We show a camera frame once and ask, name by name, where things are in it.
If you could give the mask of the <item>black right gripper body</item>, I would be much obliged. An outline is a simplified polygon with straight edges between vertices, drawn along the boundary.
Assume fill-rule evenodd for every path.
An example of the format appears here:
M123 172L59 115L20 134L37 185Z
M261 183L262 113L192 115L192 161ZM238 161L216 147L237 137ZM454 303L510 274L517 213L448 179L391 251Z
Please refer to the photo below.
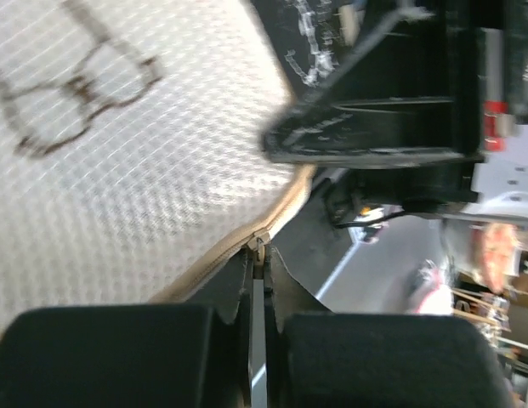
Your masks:
M528 204L528 1L446 1L451 201Z

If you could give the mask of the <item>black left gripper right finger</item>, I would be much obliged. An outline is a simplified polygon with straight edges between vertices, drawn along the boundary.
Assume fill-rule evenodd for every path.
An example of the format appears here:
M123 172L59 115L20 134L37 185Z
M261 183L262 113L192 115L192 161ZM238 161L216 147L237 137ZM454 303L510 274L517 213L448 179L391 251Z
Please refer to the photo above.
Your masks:
M288 271L264 261L271 407L510 407L497 355L451 316L335 314Z

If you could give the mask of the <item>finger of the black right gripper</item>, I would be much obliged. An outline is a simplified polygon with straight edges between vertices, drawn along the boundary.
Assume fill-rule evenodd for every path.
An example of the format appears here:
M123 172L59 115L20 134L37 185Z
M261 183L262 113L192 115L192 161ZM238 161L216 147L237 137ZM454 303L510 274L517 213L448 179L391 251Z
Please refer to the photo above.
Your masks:
M376 222L403 216L440 218L461 211L479 199L472 190L475 165L452 163L436 166L379 170L349 169L326 192L326 215L333 225L371 225L357 221L365 207L398 206Z
M273 162L477 163L477 33L466 1L370 1L339 67L264 131Z

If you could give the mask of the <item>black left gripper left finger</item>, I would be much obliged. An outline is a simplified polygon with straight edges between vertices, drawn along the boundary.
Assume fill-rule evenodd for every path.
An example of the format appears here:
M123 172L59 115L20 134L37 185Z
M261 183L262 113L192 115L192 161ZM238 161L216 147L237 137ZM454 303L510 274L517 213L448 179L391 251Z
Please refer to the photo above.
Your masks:
M253 255L180 303L40 308L0 340L0 407L248 407Z

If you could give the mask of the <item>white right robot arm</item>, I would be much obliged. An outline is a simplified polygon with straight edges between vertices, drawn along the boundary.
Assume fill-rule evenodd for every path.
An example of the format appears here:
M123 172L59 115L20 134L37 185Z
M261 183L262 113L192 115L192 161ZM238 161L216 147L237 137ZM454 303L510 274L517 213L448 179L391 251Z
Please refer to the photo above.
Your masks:
M341 167L327 201L528 226L528 1L257 1L294 92L273 162Z

